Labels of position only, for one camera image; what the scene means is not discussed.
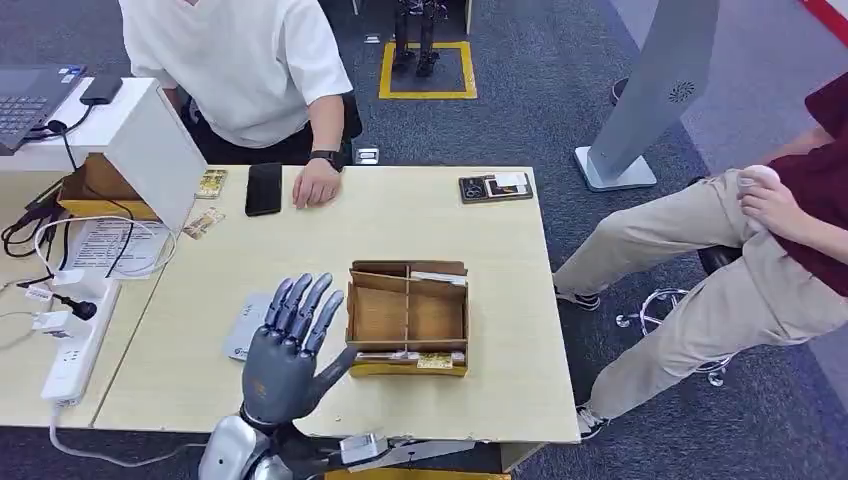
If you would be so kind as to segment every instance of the black watch strap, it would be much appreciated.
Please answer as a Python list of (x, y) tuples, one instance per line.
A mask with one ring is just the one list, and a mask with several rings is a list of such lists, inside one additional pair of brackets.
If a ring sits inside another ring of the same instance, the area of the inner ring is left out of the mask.
[(313, 150), (309, 159), (312, 160), (313, 158), (323, 158), (330, 162), (330, 165), (332, 165), (337, 172), (341, 172), (344, 169), (344, 162), (342, 162), (339, 152), (335, 152), (333, 150)]

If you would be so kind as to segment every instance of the robot finger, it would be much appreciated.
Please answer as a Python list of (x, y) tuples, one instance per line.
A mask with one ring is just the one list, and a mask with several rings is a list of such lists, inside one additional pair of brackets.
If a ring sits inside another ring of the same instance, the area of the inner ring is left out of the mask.
[(286, 296), (286, 299), (283, 301), (283, 305), (279, 312), (277, 312), (276, 329), (283, 335), (283, 337), (288, 334), (288, 329), (291, 328), (295, 314), (297, 314), (297, 307), (300, 305), (300, 299), (303, 297), (303, 292), (306, 291), (311, 283), (312, 275), (308, 273), (301, 275), (300, 278), (297, 279), (297, 282), (294, 283), (294, 286), (288, 296)]
[(315, 410), (315, 407), (318, 406), (321, 399), (324, 398), (324, 394), (327, 393), (327, 390), (335, 385), (336, 382), (338, 382), (339, 379), (341, 379), (342, 376), (350, 370), (354, 360), (356, 360), (356, 353), (357, 351), (354, 347), (345, 348), (342, 350), (342, 353), (333, 360), (333, 363), (329, 364), (327, 368), (325, 368), (312, 380), (312, 384), (306, 392), (303, 411), (300, 412), (303, 416), (312, 413), (312, 411)]
[(315, 282), (315, 285), (312, 286), (312, 290), (309, 291), (309, 295), (306, 296), (306, 300), (304, 300), (303, 305), (297, 312), (294, 325), (291, 327), (291, 331), (286, 338), (286, 341), (293, 342), (298, 346), (303, 343), (303, 339), (309, 331), (309, 325), (312, 323), (312, 316), (318, 308), (318, 302), (321, 301), (321, 297), (324, 295), (324, 292), (330, 288), (331, 283), (333, 283), (333, 276), (329, 273), (325, 273), (318, 277), (318, 280)]
[(321, 350), (321, 345), (324, 344), (324, 339), (327, 337), (327, 330), (330, 328), (330, 323), (333, 321), (333, 317), (336, 315), (336, 311), (343, 301), (344, 293), (341, 290), (336, 290), (330, 295), (330, 298), (327, 299), (327, 303), (324, 304), (324, 308), (321, 309), (321, 313), (318, 315), (318, 320), (315, 321), (315, 325), (312, 327), (309, 338), (303, 344), (301, 355), (318, 355), (318, 351)]
[(286, 295), (291, 291), (292, 285), (294, 285), (294, 282), (292, 282), (291, 278), (286, 278), (280, 282), (280, 286), (277, 287), (277, 291), (274, 292), (274, 298), (268, 306), (268, 311), (265, 313), (266, 327), (274, 328), (274, 325), (276, 325), (277, 314), (280, 311), (280, 307), (282, 307), (283, 301), (286, 299)]

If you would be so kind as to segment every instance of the cardboard compartment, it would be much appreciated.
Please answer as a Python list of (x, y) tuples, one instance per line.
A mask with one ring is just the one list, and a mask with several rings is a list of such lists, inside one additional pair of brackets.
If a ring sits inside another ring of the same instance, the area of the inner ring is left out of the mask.
[(78, 171), (62, 181), (59, 205), (76, 217), (128, 217), (124, 209), (104, 200), (92, 190), (129, 209), (136, 220), (158, 220), (153, 209), (100, 153), (90, 154)]
[(347, 343), (360, 354), (351, 375), (464, 376), (466, 274), (459, 262), (354, 262)]

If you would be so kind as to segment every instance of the white table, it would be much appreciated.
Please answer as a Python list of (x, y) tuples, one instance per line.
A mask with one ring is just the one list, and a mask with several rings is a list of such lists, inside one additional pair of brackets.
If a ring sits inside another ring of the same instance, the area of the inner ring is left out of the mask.
[[(34, 172), (0, 174), (0, 228), (6, 228), (20, 218), (24, 206), (62, 175)], [(24, 239), (28, 234), (29, 230), (15, 238)], [(30, 248), (31, 244), (21, 245), (18, 250)], [(53, 242), (51, 258), (57, 262), (61, 256), (62, 236), (58, 235)], [(41, 278), (45, 274), (44, 265), (35, 256), (13, 259), (0, 252), (0, 283)], [(124, 281), (91, 381), (80, 404), (63, 410), (62, 426), (91, 426), (158, 278), (158, 274), (154, 274), (148, 280)], [(42, 303), (26, 299), (24, 290), (14, 286), (0, 293), (0, 315), (16, 311), (37, 312), (43, 306)], [(54, 308), (60, 307), (65, 308), (55, 302)], [(3, 386), (0, 393), (0, 425), (46, 426), (50, 420), (50, 405), (41, 400), (41, 388), (56, 357), (57, 345), (52, 337), (31, 334), (31, 327), (32, 319), (29, 316), (0, 318), (0, 385)]]

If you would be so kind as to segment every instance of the khaki pants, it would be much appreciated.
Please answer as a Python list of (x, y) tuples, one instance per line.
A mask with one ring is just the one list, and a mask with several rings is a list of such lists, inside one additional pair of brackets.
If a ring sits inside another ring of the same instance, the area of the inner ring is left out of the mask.
[(704, 363), (755, 345), (801, 343), (848, 320), (846, 298), (789, 258), (770, 233), (747, 227), (737, 173), (613, 213), (556, 272), (560, 293), (590, 295), (685, 252), (743, 247), (742, 258), (692, 289), (660, 327), (601, 371), (588, 403), (595, 415), (618, 417)]

